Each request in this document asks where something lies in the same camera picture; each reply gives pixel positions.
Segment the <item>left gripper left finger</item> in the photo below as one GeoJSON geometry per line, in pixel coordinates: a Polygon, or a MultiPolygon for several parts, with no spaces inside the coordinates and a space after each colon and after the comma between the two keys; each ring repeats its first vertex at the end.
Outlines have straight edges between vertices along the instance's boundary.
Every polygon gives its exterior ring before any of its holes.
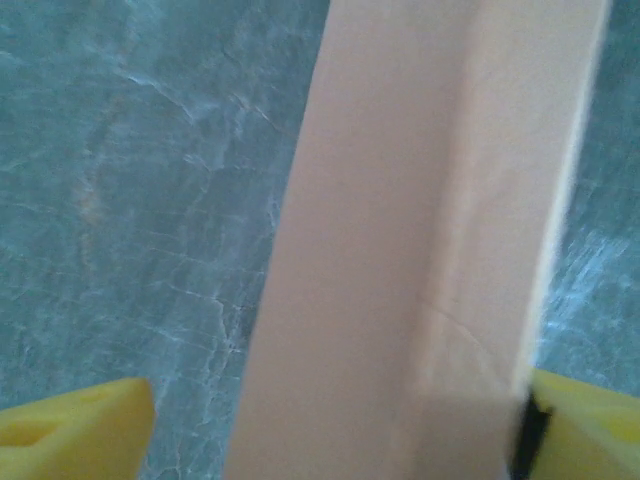
{"type": "Polygon", "coordinates": [[[1,411],[3,479],[135,479],[154,427],[145,378],[124,378],[1,411]]]}

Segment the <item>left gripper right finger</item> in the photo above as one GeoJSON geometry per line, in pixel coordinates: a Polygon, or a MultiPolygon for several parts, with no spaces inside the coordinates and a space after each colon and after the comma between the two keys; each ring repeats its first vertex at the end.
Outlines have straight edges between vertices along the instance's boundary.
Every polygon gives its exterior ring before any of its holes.
{"type": "Polygon", "coordinates": [[[512,479],[638,479],[639,399],[536,369],[509,474],[512,479]]]}

